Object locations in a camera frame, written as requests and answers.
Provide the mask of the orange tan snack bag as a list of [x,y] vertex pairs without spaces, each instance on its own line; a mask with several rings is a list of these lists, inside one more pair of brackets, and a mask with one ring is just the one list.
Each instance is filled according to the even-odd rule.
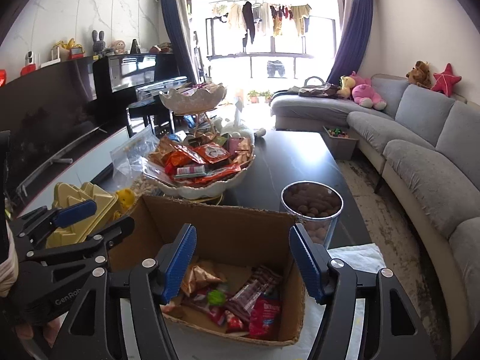
[[199,289],[206,288],[211,284],[222,284],[226,281],[226,276],[214,262],[197,260],[187,267],[181,282],[181,291],[189,297]]

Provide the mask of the green lollipop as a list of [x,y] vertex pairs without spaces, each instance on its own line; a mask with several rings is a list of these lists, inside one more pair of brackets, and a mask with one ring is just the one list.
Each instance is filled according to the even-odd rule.
[[225,295],[225,292],[219,289],[213,289],[208,292],[207,299],[210,306],[221,307],[226,303],[227,296]]

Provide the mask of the pink red snack bag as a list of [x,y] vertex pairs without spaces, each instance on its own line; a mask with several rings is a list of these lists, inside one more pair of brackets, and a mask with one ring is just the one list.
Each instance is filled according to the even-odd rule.
[[250,313],[249,337],[262,341],[275,341],[281,320],[281,301],[260,296]]

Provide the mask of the maroon striped snack packet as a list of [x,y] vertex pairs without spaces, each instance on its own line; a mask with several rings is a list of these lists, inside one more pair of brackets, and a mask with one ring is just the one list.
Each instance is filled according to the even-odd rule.
[[226,301],[224,307],[242,322],[249,323],[251,312],[260,296],[271,292],[281,281],[282,276],[268,267],[256,267],[241,289]]

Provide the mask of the red crinkled snack bag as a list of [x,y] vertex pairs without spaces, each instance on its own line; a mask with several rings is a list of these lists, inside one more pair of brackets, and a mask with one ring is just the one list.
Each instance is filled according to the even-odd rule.
[[217,307],[208,304],[207,294],[209,291],[211,290],[201,289],[196,291],[190,297],[184,297],[182,304],[207,315],[212,322],[220,327],[225,322],[225,308],[224,306]]

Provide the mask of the small red candy packet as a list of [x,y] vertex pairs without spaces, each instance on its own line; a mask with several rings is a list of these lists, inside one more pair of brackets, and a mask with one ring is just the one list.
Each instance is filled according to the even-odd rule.
[[246,330],[244,323],[229,310],[224,311],[226,321],[226,334],[244,332]]

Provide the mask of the gold lid snack container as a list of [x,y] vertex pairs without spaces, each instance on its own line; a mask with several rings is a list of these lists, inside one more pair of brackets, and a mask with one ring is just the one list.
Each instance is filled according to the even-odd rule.
[[73,245],[83,242],[108,224],[120,209],[119,198],[96,184],[58,183],[54,189],[53,208],[61,210],[55,219],[55,231],[48,236],[47,248]]

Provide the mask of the clear plastic snack bag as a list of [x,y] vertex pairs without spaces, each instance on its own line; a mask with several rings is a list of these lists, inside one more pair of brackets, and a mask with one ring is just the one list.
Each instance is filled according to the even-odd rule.
[[112,183],[114,190],[131,189],[137,197],[159,196],[160,183],[143,174],[148,155],[154,151],[160,140],[151,127],[129,138],[111,152],[113,166]]

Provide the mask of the black television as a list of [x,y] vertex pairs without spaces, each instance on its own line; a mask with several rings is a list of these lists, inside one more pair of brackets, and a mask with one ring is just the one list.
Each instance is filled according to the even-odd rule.
[[10,131],[9,194],[65,146],[106,124],[94,63],[92,57],[55,63],[1,87],[1,130]]

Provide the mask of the white tiered snack tray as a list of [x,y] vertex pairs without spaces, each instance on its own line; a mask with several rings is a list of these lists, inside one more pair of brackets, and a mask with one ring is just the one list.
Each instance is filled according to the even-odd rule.
[[163,194],[189,200],[218,197],[239,185],[254,162],[254,135],[239,121],[223,128],[208,116],[226,97],[222,84],[171,88],[160,94],[174,116],[192,116],[193,130],[182,139],[161,138],[155,150],[141,158],[142,174]]

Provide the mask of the brown cardboard box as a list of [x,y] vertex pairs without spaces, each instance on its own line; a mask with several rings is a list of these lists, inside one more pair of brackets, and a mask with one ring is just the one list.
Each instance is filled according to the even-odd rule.
[[277,339],[256,340],[225,333],[208,316],[186,310],[173,323],[230,341],[282,347],[299,341],[304,324],[304,282],[290,254],[289,230],[295,217],[275,211],[241,206],[204,205],[187,200],[142,196],[128,212],[135,228],[109,252],[112,270],[119,272],[154,258],[160,248],[175,240],[184,224],[197,229],[194,260],[209,260],[226,276],[231,293],[238,291],[255,267],[265,266],[281,275],[281,320]]

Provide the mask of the clear tall nut jar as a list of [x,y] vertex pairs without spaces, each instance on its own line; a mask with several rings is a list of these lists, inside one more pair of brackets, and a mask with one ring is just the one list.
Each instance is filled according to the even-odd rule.
[[314,243],[328,249],[344,201],[328,185],[305,180],[288,184],[281,191],[281,207],[296,217]]

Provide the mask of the red heart balloon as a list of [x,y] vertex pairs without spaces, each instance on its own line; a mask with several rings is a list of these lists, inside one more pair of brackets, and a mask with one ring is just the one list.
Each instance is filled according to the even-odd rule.
[[0,87],[4,86],[7,82],[7,72],[4,69],[0,69]]

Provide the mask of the black upright piano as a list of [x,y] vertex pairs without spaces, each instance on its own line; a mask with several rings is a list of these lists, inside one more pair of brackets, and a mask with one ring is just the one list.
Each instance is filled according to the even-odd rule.
[[188,82],[172,54],[103,57],[93,62],[93,77],[97,121],[126,127],[129,135],[139,121],[169,130],[171,111],[160,96]]

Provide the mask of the grey curved sofa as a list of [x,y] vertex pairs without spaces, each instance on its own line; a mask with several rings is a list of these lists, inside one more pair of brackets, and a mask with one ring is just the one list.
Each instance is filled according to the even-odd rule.
[[280,129],[348,128],[422,238],[446,301],[479,319],[479,108],[375,76],[384,111],[352,100],[279,94]]

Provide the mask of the grey rabbit figurine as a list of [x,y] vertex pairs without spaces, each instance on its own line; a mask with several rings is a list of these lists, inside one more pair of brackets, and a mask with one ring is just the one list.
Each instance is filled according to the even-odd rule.
[[104,41],[104,32],[103,31],[98,32],[97,30],[93,30],[92,40],[93,40],[92,50],[94,55],[98,57],[103,57],[104,50],[106,49],[106,42]]

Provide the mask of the grey toy storage bin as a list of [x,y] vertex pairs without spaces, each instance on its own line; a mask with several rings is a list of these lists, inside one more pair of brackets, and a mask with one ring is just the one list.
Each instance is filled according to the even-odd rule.
[[323,135],[325,144],[328,146],[331,155],[338,160],[351,160],[358,139],[347,130],[339,127],[324,127]]

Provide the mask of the pink plush toy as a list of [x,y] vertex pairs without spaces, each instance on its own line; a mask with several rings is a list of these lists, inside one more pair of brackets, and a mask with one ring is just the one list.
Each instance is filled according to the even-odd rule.
[[357,105],[376,111],[385,110],[387,104],[372,86],[370,79],[365,79],[356,72],[352,72],[350,77],[355,81],[355,86],[352,89],[352,99]]

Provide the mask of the yellow plush toy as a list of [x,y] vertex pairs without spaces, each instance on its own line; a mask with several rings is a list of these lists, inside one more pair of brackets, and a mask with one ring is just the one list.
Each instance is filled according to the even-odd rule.
[[337,96],[342,99],[348,99],[352,94],[352,90],[356,86],[356,81],[351,76],[342,76],[340,82],[341,87],[337,91]]

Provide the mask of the handbag on sofa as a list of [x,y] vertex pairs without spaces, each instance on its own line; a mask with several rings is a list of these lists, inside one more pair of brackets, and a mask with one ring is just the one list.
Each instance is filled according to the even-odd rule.
[[[318,80],[320,84],[310,85],[310,80]],[[298,90],[298,95],[310,98],[337,98],[340,89],[340,86],[326,83],[318,76],[310,76],[304,81],[304,86]]]

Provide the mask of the red star pillow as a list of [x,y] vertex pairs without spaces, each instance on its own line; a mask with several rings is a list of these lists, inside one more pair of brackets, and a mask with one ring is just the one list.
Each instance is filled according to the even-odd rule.
[[442,93],[447,97],[452,96],[454,86],[462,80],[461,76],[458,76],[453,72],[453,68],[450,63],[445,66],[445,69],[442,72],[434,73],[433,78],[435,83],[433,84],[431,90]]

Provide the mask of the brown lion plush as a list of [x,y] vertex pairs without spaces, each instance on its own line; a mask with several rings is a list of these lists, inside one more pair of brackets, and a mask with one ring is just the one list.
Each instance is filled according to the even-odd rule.
[[430,89],[432,87],[429,64],[423,61],[416,61],[412,70],[406,74],[406,77],[411,85],[424,89]]

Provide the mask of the left blue curtain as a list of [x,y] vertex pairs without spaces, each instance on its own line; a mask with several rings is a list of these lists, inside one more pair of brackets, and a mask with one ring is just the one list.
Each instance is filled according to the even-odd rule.
[[182,76],[194,84],[198,77],[191,56],[190,31],[186,12],[186,0],[160,0],[163,22],[168,34],[176,63]]

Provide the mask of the blue curtain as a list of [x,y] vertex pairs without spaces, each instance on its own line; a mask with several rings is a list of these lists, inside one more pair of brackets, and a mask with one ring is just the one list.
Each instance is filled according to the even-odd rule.
[[365,57],[374,18],[374,0],[345,0],[343,32],[327,81],[359,72]]
[[168,34],[176,63],[182,76],[194,84],[198,77],[191,56],[190,31],[186,12],[186,0],[160,0],[163,22]]

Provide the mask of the right blue curtain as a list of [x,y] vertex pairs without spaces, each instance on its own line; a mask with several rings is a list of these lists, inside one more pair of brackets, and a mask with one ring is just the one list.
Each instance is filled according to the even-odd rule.
[[359,72],[365,57],[374,18],[374,0],[345,0],[343,32],[327,81]]

